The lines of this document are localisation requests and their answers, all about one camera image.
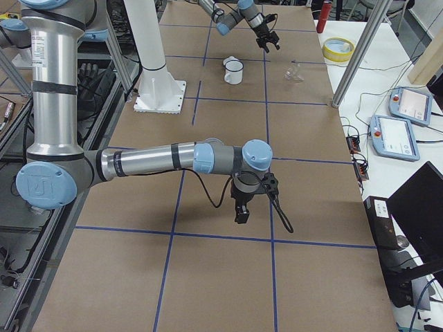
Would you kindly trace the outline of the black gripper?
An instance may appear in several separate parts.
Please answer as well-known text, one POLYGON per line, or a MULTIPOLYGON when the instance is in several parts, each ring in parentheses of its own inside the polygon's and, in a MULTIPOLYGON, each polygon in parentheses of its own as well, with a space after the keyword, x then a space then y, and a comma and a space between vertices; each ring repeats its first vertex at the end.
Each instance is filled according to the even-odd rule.
POLYGON ((255 28, 256 42, 258 45, 263 45, 266 53, 269 53, 268 43, 275 46, 276 50, 280 50, 279 37, 275 31, 271 31, 267 24, 260 24, 255 28))
POLYGON ((243 192, 232 186, 230 189, 230 197, 235 200, 235 222, 237 224, 245 224, 248 221, 250 212, 247 203, 253 199, 256 192, 243 192))

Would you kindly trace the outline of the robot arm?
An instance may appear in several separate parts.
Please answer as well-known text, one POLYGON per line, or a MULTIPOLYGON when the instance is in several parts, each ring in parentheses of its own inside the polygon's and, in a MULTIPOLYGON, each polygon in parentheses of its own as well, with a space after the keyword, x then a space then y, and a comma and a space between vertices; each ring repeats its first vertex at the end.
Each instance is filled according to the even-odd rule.
MULTIPOLYGON (((79 193, 114 178, 188 170, 229 175, 235 199, 235 222, 246 223, 247 203, 267 194, 265 180, 273 151, 262 140, 242 147, 216 138, 174 143, 149 149, 85 151, 78 143, 78 42, 87 28, 105 22, 106 1, 20 1, 21 16, 30 30, 33 62, 34 143, 27 147, 16 188, 29 204, 47 210, 71 203, 79 193)), ((124 1, 141 66, 135 111, 180 113, 186 82, 170 74, 163 50, 155 1, 124 1)), ((215 1, 198 1, 223 35, 245 20, 266 52, 277 49, 279 37, 268 24, 277 14, 264 15, 254 1, 237 1, 225 13, 215 1)))
POLYGON ((227 35, 237 24, 245 20, 256 35, 256 42, 266 53, 269 52, 268 43, 280 49, 280 38, 268 24, 276 21, 278 15, 272 13, 263 15, 254 1, 238 1, 237 5, 228 13, 220 8, 216 1, 197 1, 197 4, 211 17, 220 35, 227 35))

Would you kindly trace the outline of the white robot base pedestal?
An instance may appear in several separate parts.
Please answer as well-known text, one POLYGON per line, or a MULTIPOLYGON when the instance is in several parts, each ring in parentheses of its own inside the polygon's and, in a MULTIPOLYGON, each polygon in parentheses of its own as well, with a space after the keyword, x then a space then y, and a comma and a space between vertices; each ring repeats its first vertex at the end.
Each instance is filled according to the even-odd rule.
POLYGON ((175 80, 167 68, 154 1, 126 0, 125 8, 142 66, 137 112, 181 112, 186 82, 175 80))

